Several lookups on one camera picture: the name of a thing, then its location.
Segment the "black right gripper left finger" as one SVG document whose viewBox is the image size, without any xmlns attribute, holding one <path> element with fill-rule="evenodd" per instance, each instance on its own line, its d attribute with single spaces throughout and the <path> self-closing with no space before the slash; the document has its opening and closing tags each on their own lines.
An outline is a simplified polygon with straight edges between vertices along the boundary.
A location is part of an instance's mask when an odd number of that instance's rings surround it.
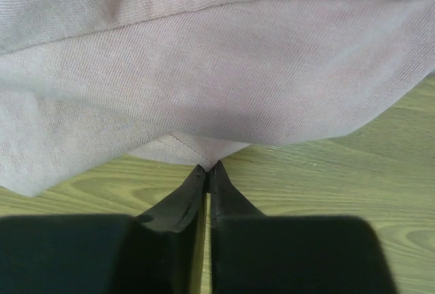
<svg viewBox="0 0 435 294">
<path fill-rule="evenodd" d="M 200 293 L 206 176 L 196 166 L 176 190 L 133 218 L 116 264 L 114 293 Z"/>
</svg>

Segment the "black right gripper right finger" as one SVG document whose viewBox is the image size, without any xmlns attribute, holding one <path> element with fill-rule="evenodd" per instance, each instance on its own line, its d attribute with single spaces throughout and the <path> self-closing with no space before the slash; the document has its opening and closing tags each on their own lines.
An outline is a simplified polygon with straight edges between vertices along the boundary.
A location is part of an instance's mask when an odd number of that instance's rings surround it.
<svg viewBox="0 0 435 294">
<path fill-rule="evenodd" d="M 213 293 L 267 293 L 270 219 L 231 182 L 222 162 L 209 171 Z"/>
</svg>

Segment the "pink printed t-shirt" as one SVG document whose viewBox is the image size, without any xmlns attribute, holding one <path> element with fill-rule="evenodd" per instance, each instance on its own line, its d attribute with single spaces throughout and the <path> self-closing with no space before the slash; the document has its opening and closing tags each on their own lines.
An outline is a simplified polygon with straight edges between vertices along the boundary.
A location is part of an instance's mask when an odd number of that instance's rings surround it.
<svg viewBox="0 0 435 294">
<path fill-rule="evenodd" d="M 1 0 L 1 186 L 345 136 L 434 70 L 434 0 Z"/>
</svg>

